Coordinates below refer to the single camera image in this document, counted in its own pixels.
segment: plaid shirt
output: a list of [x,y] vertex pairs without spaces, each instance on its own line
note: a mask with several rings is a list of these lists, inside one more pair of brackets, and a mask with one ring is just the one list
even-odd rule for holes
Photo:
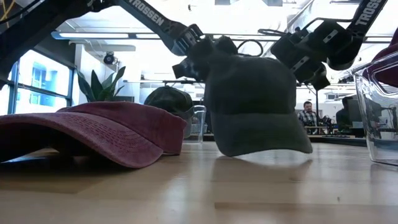
[[307,111],[301,111],[297,114],[298,120],[302,122],[304,125],[305,123],[313,123],[313,125],[317,125],[317,114],[314,111],[307,112]]

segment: gray baseball cap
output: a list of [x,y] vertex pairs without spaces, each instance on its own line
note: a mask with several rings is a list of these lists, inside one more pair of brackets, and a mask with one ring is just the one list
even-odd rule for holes
[[184,91],[171,86],[162,86],[154,90],[144,102],[145,105],[154,106],[179,116],[187,122],[184,137],[191,135],[193,101],[191,96]]
[[312,153],[295,113],[294,74],[272,58],[232,56],[229,68],[213,67],[205,105],[219,150],[239,156],[271,149]]

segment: window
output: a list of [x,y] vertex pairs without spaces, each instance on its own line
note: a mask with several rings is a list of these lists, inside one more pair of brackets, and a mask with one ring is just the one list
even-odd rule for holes
[[0,91],[0,115],[51,113],[70,106],[72,69],[33,50],[13,66]]
[[2,90],[0,91],[0,115],[8,114],[9,95],[9,86],[3,86]]
[[18,88],[15,113],[52,113],[66,106],[65,98]]
[[21,57],[19,83],[67,96],[70,69],[33,50]]

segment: ceiling light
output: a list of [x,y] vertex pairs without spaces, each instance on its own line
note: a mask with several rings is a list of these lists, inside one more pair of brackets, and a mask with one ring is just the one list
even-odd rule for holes
[[163,83],[162,80],[123,80],[126,83]]
[[[214,39],[219,39],[223,35],[213,35]],[[270,36],[270,35],[236,35],[236,34],[225,34],[225,36],[233,39],[233,40],[248,40],[248,39],[253,39],[253,40],[263,40],[263,41],[277,41],[280,39],[279,36]]]
[[380,42],[380,43],[390,43],[392,37],[367,37],[365,42]]
[[359,4],[361,0],[334,0],[330,1],[330,4]]
[[136,34],[138,39],[159,39],[157,34]]
[[61,38],[77,38],[77,39],[128,39],[129,34],[120,33],[64,33],[58,32]]

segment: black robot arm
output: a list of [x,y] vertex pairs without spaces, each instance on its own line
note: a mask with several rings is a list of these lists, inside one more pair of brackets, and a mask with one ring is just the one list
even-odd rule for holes
[[351,24],[344,29],[338,22],[324,20],[312,33],[305,26],[294,34],[281,37],[271,53],[293,71],[299,83],[312,84],[320,90],[330,83],[326,78],[325,62],[331,69],[346,70],[352,66],[364,42],[366,33],[383,9],[387,0],[362,0]]
[[187,55],[203,35],[195,24],[171,21],[144,0],[45,0],[0,35],[0,89],[8,83],[14,63],[63,22],[110,6],[121,6],[178,56]]

